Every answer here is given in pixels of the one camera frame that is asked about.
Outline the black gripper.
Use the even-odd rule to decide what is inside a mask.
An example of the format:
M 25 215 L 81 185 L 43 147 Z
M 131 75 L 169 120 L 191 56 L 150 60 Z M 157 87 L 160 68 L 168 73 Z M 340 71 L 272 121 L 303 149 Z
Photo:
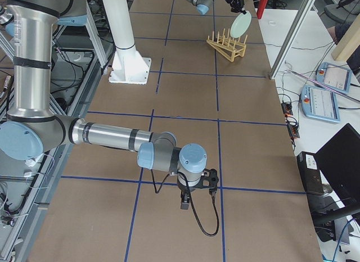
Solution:
M 244 0 L 229 0 L 231 6 L 231 12 L 243 12 L 244 11 Z
M 190 196 L 188 192 L 196 189 L 208 189 L 209 192 L 216 192 L 218 189 L 218 172 L 215 169 L 204 169 L 201 177 L 194 182 L 188 182 L 186 186 L 185 178 L 179 171 L 177 173 L 177 185 L 181 190 L 181 210 L 188 210 L 190 205 Z

